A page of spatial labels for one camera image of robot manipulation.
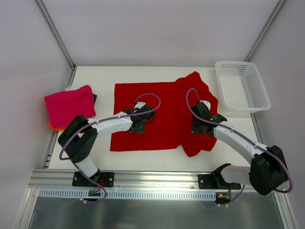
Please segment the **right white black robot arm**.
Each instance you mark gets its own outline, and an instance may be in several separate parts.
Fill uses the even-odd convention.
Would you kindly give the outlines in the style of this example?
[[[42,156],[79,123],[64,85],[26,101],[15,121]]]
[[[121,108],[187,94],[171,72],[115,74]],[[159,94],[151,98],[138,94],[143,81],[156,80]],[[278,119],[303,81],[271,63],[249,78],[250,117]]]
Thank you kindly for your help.
[[[272,191],[279,192],[285,182],[291,182],[283,151],[280,147],[266,146],[255,142],[235,130],[222,115],[211,115],[207,101],[197,101],[191,106],[193,115],[192,131],[212,136],[234,149],[248,166],[223,164],[211,173],[210,180],[217,188],[231,183],[251,185],[259,194],[266,196]]]

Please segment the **white plastic basket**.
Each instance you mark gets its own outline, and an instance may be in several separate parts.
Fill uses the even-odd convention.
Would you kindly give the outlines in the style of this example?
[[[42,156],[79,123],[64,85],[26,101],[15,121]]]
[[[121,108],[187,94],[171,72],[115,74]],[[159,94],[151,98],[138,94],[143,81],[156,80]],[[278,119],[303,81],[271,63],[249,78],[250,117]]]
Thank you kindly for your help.
[[[227,116],[242,117],[271,108],[261,74],[254,63],[218,61],[215,72],[221,110]]]

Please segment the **aluminium frame post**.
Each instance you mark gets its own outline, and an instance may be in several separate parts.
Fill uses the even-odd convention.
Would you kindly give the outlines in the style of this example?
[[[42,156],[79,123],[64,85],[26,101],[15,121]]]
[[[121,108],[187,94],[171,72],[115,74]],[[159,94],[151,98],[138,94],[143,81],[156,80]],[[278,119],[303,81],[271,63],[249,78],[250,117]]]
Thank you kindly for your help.
[[[266,37],[267,33],[271,29],[273,23],[277,19],[278,15],[282,11],[282,9],[285,7],[285,4],[287,3],[287,0],[278,0],[274,8],[272,9],[270,15],[268,16],[266,22],[264,23],[262,29],[260,30],[258,36],[256,37],[253,45],[251,46],[249,52],[247,53],[244,61],[245,62],[251,62],[251,60],[254,58],[255,53],[258,51],[260,45],[263,43],[264,38]]]
[[[45,20],[47,27],[49,28],[52,36],[54,37],[60,51],[62,52],[65,60],[67,61],[68,65],[70,66],[71,69],[74,70],[75,68],[75,63],[72,60],[71,55],[69,54],[68,49],[66,48],[66,45],[64,44],[63,39],[60,36],[59,31],[57,30],[57,27],[49,13],[49,11],[47,10],[47,7],[45,5],[45,3],[42,0],[34,0],[37,8],[39,9],[43,19]]]

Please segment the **folded orange t shirt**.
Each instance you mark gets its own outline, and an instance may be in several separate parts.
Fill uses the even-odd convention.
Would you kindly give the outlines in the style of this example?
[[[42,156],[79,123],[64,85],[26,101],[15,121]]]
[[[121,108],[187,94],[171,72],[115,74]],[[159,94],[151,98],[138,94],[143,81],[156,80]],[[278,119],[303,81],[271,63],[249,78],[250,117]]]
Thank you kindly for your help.
[[[49,121],[48,127],[52,131],[62,131],[67,127],[67,123],[65,122],[51,122]]]

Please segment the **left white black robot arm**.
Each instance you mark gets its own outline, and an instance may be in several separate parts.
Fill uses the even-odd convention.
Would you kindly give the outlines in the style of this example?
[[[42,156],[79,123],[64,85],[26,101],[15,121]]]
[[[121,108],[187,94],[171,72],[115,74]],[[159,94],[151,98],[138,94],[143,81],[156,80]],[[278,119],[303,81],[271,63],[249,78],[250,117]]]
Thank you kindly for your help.
[[[105,185],[112,187],[112,173],[103,173],[90,157],[90,152],[100,136],[117,132],[142,134],[149,120],[155,118],[155,110],[144,102],[136,102],[133,109],[101,120],[87,119],[83,115],[75,117],[58,138],[62,147],[60,160],[69,160],[78,170],[74,173],[74,187],[93,187]]]

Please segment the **red t shirt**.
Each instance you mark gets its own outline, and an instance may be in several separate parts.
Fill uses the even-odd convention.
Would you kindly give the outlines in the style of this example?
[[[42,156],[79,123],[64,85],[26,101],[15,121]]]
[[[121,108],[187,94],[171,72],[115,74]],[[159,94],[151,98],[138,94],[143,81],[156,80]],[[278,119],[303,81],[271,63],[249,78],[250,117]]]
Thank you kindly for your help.
[[[217,114],[218,108],[218,100],[198,72],[175,82],[117,83],[114,88],[114,113],[130,108],[138,96],[150,107],[158,107],[156,117],[145,127],[143,134],[112,134],[111,151],[167,150],[182,146],[187,156],[193,157],[202,150],[213,149],[216,138],[191,131],[193,115],[188,104],[195,105],[197,99],[209,101],[213,115]]]

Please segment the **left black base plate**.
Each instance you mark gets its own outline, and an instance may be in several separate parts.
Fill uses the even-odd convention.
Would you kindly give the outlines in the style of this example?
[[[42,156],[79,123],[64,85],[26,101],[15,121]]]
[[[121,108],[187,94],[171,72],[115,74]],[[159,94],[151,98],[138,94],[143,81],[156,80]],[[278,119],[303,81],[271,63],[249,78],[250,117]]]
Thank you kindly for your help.
[[[98,171],[91,177],[91,180],[99,183],[102,187],[113,187],[114,182],[113,172]],[[73,187],[96,187],[96,185],[86,179],[80,172],[75,172],[72,180]]]

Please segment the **folded navy blue t shirt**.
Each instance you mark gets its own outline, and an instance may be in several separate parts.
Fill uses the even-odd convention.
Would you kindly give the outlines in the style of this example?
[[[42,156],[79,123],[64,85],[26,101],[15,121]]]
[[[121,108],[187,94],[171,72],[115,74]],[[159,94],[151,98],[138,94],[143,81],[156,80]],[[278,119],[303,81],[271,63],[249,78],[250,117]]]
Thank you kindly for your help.
[[[95,104],[97,100],[97,95],[96,94],[92,94],[92,95],[93,95],[93,104]]]

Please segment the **aluminium mounting rail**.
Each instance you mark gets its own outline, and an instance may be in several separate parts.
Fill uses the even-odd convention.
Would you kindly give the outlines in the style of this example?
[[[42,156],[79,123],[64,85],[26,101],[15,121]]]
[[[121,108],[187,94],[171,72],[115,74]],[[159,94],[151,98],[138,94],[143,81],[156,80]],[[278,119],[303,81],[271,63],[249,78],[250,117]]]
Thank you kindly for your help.
[[[73,187],[72,180],[75,170],[66,169],[35,169],[31,175],[30,188],[83,188]],[[106,171],[113,172],[113,187],[102,187],[105,190],[149,190],[149,191],[219,191],[219,189],[199,189],[198,175],[209,172],[148,172],[148,171]]]

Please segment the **left aluminium frame post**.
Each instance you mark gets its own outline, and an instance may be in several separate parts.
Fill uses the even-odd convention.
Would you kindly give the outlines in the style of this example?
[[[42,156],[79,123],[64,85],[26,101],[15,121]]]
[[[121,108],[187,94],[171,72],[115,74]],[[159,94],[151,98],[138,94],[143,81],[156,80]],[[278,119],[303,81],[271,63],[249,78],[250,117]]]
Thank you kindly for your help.
[[[66,48],[66,45],[64,44],[63,39],[60,36],[59,31],[57,30],[57,27],[49,13],[49,11],[47,10],[47,7],[45,5],[45,3],[42,0],[34,0],[37,8],[39,9],[43,19],[45,20],[47,27],[49,28],[52,36],[54,37],[60,51],[62,52],[65,60],[67,61],[68,65],[70,66],[71,69],[74,70],[75,68],[75,63],[72,60],[71,55],[69,54],[68,49]]]

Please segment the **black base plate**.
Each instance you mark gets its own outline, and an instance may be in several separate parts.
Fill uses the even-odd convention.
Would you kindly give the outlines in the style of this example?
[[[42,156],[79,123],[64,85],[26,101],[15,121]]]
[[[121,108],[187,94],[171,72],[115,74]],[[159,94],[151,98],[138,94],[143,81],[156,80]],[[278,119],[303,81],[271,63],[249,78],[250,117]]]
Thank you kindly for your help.
[[[91,177],[91,180],[99,183],[102,187],[113,187],[114,182],[113,172],[98,171]],[[86,179],[80,172],[75,172],[72,180],[73,187],[96,187],[96,185]]]
[[[241,189],[239,183],[228,183],[220,175],[210,174],[199,174],[198,175],[198,186],[199,189]]]

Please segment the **right aluminium frame post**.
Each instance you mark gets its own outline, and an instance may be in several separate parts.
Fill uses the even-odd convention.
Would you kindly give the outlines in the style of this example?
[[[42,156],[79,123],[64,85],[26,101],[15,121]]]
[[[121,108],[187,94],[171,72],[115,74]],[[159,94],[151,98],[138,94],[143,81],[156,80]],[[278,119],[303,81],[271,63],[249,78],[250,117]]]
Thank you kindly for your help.
[[[260,30],[258,36],[256,37],[253,45],[251,46],[249,52],[247,53],[244,61],[245,62],[251,62],[251,60],[254,58],[255,53],[258,51],[260,45],[263,43],[264,38],[266,37],[267,33],[271,29],[273,23],[277,19],[278,15],[282,11],[282,9],[285,7],[285,4],[287,3],[287,0],[278,0],[274,8],[272,9],[270,15],[268,16],[266,22],[264,23],[262,29]]]

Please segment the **folded white t shirt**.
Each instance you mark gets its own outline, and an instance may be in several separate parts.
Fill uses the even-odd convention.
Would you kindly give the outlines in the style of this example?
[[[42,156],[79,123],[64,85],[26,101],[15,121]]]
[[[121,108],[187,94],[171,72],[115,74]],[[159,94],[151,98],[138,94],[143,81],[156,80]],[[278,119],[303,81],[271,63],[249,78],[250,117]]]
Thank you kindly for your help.
[[[73,87],[68,86],[68,87],[66,87],[64,90],[65,90],[65,91],[71,91],[71,90],[73,90]]]

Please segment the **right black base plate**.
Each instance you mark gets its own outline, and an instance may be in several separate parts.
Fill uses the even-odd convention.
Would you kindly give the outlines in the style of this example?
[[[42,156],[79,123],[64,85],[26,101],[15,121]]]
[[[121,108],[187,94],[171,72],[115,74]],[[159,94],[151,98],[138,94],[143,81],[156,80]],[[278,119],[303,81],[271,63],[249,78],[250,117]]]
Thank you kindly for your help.
[[[228,183],[220,175],[210,174],[199,174],[198,175],[198,186],[199,189],[241,189],[239,183]]]

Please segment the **folded pink t shirt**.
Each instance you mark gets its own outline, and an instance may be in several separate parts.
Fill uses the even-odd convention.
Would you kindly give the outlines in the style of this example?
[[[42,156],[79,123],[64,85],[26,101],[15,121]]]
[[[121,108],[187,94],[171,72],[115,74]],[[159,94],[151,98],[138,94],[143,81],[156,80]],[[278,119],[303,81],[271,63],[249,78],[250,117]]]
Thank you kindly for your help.
[[[69,123],[78,115],[92,118],[96,115],[93,92],[89,85],[71,91],[61,91],[44,97],[51,122]]]

